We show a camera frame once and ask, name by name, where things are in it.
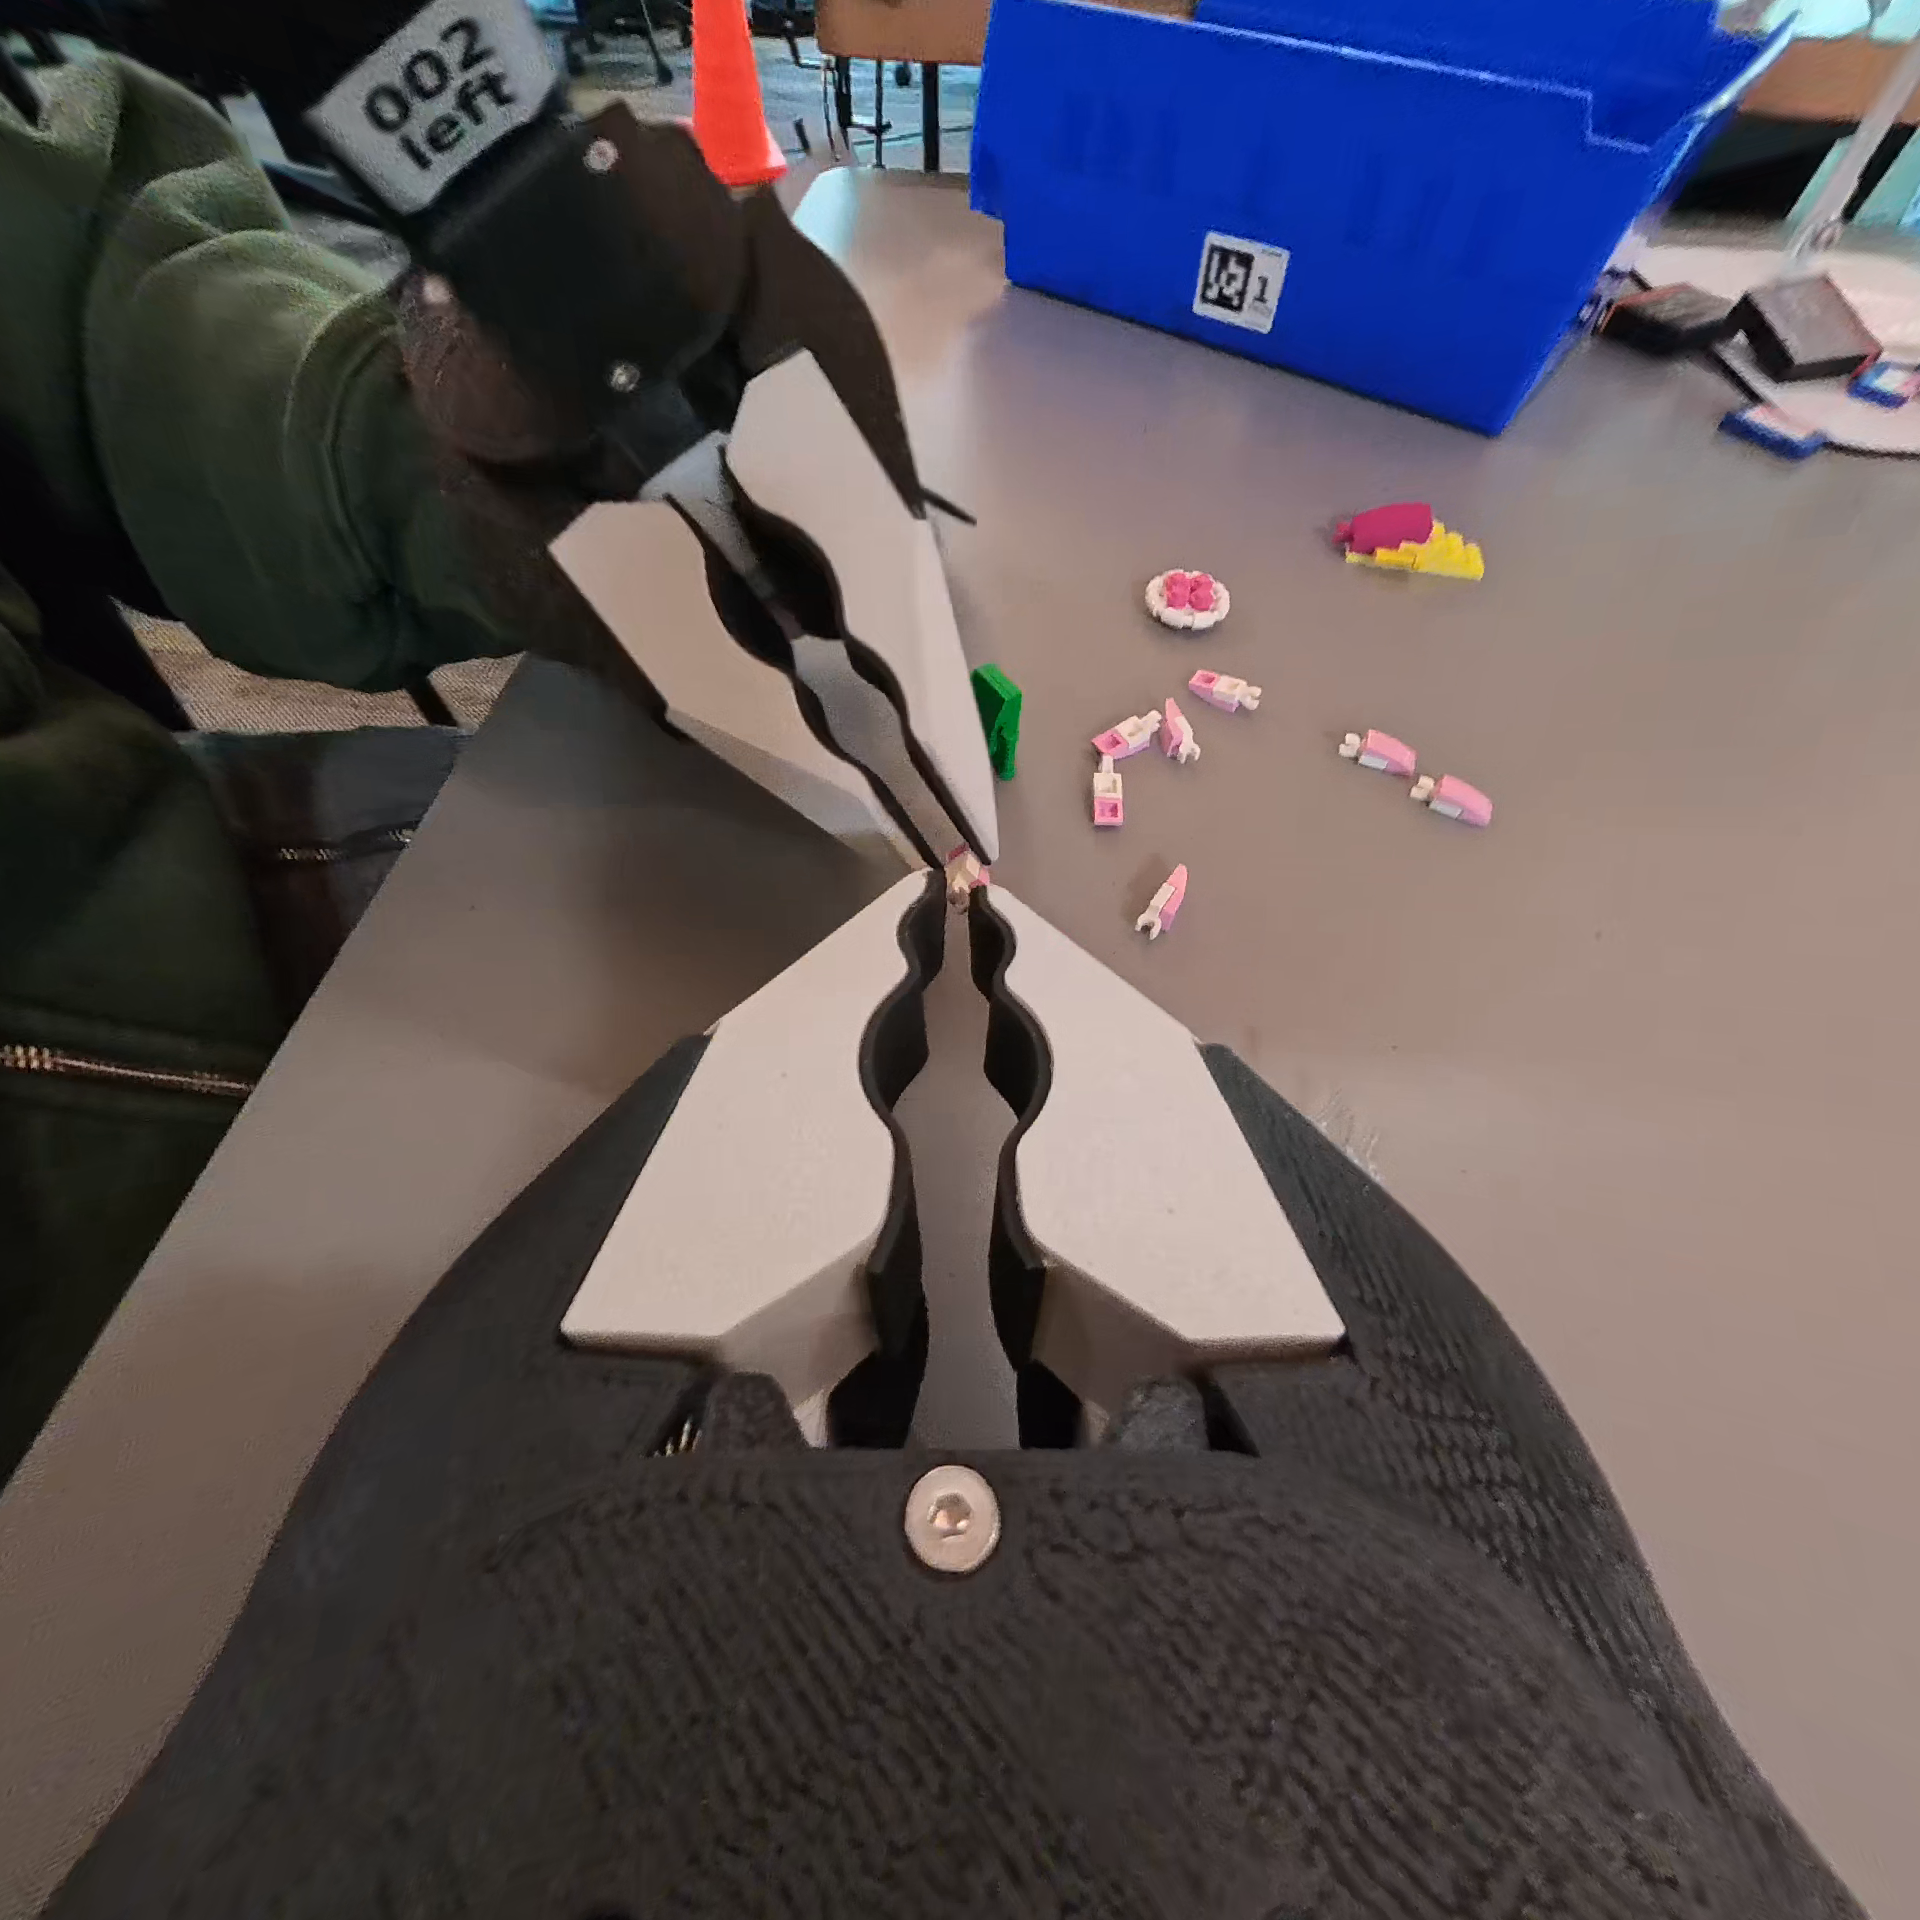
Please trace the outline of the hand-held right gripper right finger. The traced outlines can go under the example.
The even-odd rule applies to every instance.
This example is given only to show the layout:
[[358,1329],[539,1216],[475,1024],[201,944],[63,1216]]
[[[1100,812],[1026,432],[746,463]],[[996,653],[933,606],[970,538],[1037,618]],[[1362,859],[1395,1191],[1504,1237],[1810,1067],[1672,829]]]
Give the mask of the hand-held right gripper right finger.
[[985,1285],[1018,1446],[1070,1450],[1150,1378],[1339,1350],[1205,1040],[1000,885],[971,889],[970,944],[1014,1112]]

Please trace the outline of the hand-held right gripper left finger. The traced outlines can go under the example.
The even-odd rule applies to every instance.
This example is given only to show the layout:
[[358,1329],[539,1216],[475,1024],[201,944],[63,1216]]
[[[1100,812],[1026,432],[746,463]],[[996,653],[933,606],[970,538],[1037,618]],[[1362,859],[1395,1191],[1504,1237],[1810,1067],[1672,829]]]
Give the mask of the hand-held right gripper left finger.
[[564,1341],[777,1378],[797,1429],[899,1446],[923,1358],[923,1199],[899,1091],[927,1073],[948,885],[899,878],[693,1052]]

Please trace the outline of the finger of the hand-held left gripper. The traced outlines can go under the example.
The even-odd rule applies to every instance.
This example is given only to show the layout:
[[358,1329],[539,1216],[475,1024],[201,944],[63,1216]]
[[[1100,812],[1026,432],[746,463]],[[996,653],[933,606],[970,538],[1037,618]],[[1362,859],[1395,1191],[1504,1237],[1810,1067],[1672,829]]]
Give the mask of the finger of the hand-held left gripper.
[[765,604],[674,502],[592,502],[547,554],[697,752],[848,848],[911,872],[956,848],[884,683],[836,641],[765,637]]
[[812,628],[812,641],[836,641],[854,679],[888,701],[916,771],[911,781],[884,777],[884,792],[933,805],[982,865],[1000,865],[1000,781],[940,538],[911,511],[816,355],[792,355],[746,389],[725,477],[759,543],[792,543],[825,570],[830,628]]

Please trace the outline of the person's left forearm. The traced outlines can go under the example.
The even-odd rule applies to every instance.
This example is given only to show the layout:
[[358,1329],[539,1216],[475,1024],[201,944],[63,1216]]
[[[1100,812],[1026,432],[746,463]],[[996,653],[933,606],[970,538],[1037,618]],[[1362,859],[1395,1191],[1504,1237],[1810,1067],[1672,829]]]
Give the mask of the person's left forearm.
[[615,669],[547,563],[587,444],[459,298],[304,233],[242,136],[134,62],[0,124],[9,432],[207,653],[396,694]]

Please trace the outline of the group of pink lego petals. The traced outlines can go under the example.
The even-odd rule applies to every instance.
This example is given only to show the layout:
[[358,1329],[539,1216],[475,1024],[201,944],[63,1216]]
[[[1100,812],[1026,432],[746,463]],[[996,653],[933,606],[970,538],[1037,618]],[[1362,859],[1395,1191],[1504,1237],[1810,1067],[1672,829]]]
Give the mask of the group of pink lego petals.
[[[1259,683],[1246,683],[1238,673],[1206,673],[1206,669],[1189,673],[1189,701],[1212,709],[1212,714],[1259,714]],[[1172,764],[1195,764],[1205,746],[1195,746],[1189,709],[1161,701],[1150,714],[1132,714],[1132,716],[1088,731],[1088,755],[1100,755],[1088,764],[1088,829],[1122,829],[1117,764],[1135,752],[1161,752]],[[1499,805],[1470,777],[1432,777],[1420,764],[1420,752],[1393,731],[1345,731],[1339,755],[1402,781],[1414,805],[1427,805],[1442,821],[1470,821],[1470,829],[1499,821]],[[1150,895],[1150,906],[1135,912],[1135,932],[1161,944],[1175,926],[1184,899],[1189,899],[1189,872],[1172,872],[1161,889]]]

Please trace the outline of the orange traffic cone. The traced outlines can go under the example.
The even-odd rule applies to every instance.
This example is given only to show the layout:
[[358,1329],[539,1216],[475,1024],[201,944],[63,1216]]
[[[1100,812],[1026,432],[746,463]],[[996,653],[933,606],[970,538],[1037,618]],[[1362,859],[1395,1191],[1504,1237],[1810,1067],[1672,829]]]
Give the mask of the orange traffic cone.
[[725,188],[765,188],[783,174],[746,0],[693,0],[693,143]]

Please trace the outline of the yellow piece at edge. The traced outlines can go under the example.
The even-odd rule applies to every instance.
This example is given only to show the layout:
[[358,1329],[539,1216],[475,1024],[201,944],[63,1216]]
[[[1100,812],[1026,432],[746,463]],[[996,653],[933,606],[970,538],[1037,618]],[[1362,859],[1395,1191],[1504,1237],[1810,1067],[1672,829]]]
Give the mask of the yellow piece at edge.
[[1482,547],[1438,520],[1432,502],[1362,511],[1331,531],[1331,543],[1350,570],[1482,584]]

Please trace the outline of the blue plastic bin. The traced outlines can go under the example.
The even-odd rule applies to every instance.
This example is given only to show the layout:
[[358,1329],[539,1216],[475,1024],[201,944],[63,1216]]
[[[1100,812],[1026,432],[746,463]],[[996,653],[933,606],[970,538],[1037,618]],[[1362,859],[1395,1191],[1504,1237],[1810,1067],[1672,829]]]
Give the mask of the blue plastic bin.
[[1504,439],[1782,43],[1678,0],[1000,0],[971,211],[1026,294]]

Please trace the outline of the person's dark green jacket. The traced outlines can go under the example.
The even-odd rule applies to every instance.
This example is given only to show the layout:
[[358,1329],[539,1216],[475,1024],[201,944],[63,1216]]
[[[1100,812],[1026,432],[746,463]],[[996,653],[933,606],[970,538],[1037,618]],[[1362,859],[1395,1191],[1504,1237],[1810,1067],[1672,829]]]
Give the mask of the person's dark green jacket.
[[162,731],[0,637],[0,1477],[156,1253],[463,731]]

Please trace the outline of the black red box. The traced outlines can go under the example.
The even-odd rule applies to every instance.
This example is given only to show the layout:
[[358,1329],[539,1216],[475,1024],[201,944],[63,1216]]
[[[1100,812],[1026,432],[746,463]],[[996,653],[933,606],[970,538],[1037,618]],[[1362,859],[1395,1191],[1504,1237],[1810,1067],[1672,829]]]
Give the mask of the black red box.
[[1637,360],[1683,360],[1683,355],[1714,355],[1736,332],[1736,298],[1716,298],[1690,279],[1658,279],[1658,288],[1632,288],[1617,294],[1595,338],[1615,338]]

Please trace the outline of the white sheet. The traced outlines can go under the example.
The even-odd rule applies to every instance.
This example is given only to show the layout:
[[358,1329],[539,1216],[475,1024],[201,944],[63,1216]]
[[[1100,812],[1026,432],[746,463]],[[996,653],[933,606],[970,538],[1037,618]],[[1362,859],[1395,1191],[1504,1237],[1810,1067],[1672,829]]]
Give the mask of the white sheet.
[[[1884,355],[1895,365],[1920,360],[1920,262],[1917,262],[1917,233],[1851,233],[1794,270],[1782,270],[1782,244],[1774,233],[1678,233],[1678,244],[1644,244],[1632,274],[1644,288],[1658,279],[1690,279],[1716,298],[1747,298],[1751,288],[1774,279],[1774,274],[1829,274],[1851,306],[1863,317],[1863,329],[1884,338]],[[1920,459],[1920,396],[1907,405],[1872,405],[1857,396],[1851,381],[1794,381],[1774,389],[1755,355],[1747,338],[1714,348],[1714,365],[1751,396],[1751,405],[1774,405],[1794,423],[1824,432],[1829,451],[1857,451],[1857,459]]]

